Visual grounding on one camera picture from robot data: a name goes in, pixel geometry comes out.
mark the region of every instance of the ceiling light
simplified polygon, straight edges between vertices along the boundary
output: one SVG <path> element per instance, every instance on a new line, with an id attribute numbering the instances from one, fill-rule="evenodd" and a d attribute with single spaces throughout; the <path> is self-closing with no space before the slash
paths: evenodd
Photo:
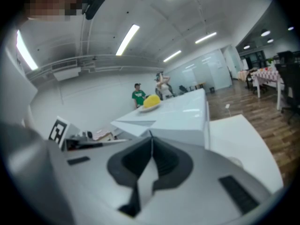
<path id="1" fill-rule="evenodd" d="M 168 60 L 170 60 L 172 57 L 175 57 L 177 54 L 181 53 L 181 51 L 179 50 L 178 52 L 174 53 L 173 55 L 171 55 L 170 57 L 166 58 L 164 60 L 164 62 L 167 62 Z"/>
<path id="2" fill-rule="evenodd" d="M 202 62 L 204 62 L 205 60 L 208 60 L 208 59 L 210 59 L 210 58 L 211 58 L 211 57 L 209 57 L 209 58 L 206 58 L 206 59 L 203 59 L 203 60 L 202 60 Z"/>
<path id="3" fill-rule="evenodd" d="M 125 48 L 127 47 L 128 43 L 130 42 L 130 40 L 132 39 L 132 37 L 134 36 L 134 34 L 139 30 L 139 26 L 137 25 L 132 25 L 131 29 L 129 30 L 128 34 L 126 35 L 126 37 L 124 38 L 123 42 L 121 43 L 116 55 L 117 56 L 121 56 L 125 50 Z"/>
<path id="4" fill-rule="evenodd" d="M 212 34 L 209 34 L 209 35 L 207 35 L 207 36 L 205 36 L 205 37 L 199 39 L 198 41 L 196 41 L 196 44 L 197 44 L 197 43 L 200 43 L 200 42 L 202 42 L 203 40 L 206 40 L 206 39 L 208 39 L 208 38 L 210 38 L 210 37 L 212 37 L 212 36 L 214 36 L 214 35 L 216 35 L 216 34 L 217 34 L 216 32 L 214 32 L 214 33 L 212 33 Z"/>
<path id="5" fill-rule="evenodd" d="M 37 64 L 32 59 L 29 51 L 27 50 L 27 47 L 21 36 L 20 30 L 17 31 L 17 48 L 20 54 L 22 55 L 22 57 L 24 58 L 24 60 L 27 62 L 28 66 L 31 68 L 31 70 L 38 69 Z"/>
<path id="6" fill-rule="evenodd" d="M 269 35 L 271 32 L 266 30 L 266 29 L 263 29 L 262 30 L 262 37 L 266 36 L 266 35 Z"/>
<path id="7" fill-rule="evenodd" d="M 193 65 L 194 65 L 194 64 L 187 66 L 186 69 L 192 67 Z"/>

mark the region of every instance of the wooden floor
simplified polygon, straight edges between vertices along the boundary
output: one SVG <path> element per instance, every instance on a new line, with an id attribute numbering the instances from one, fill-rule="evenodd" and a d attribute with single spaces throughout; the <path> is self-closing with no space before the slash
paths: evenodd
<path id="1" fill-rule="evenodd" d="M 300 117 L 295 115 L 291 125 L 287 119 L 291 112 L 281 114 L 276 109 L 277 92 L 273 88 L 261 98 L 245 88 L 246 83 L 234 80 L 233 86 L 207 94 L 210 120 L 229 117 L 225 108 L 230 104 L 231 115 L 243 114 L 266 142 L 281 171 L 285 185 L 289 185 L 300 163 Z"/>

